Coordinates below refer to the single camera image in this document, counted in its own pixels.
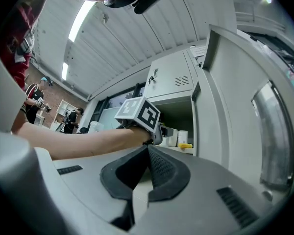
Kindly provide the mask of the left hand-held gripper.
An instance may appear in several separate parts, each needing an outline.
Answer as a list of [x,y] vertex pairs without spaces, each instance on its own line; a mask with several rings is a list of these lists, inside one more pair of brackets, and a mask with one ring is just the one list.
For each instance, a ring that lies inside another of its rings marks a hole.
[[115,115],[120,124],[117,129],[138,126],[149,132],[153,145],[159,145],[163,137],[174,135],[174,129],[159,124],[160,111],[146,98],[127,99]]

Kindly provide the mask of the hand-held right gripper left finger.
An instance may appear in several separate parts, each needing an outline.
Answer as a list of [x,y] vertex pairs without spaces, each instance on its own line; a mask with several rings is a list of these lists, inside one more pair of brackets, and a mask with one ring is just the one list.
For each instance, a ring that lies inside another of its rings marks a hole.
[[130,231],[134,227],[132,202],[113,198],[100,181],[106,164],[133,149],[58,161],[53,161],[43,148],[35,148],[35,152],[66,231]]

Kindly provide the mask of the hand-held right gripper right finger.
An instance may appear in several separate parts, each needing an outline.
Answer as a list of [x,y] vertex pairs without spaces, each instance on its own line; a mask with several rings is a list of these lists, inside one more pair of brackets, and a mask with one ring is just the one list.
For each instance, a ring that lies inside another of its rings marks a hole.
[[183,162],[190,181],[172,200],[149,203],[136,222],[136,235],[231,235],[272,209],[260,191],[218,163],[160,148]]

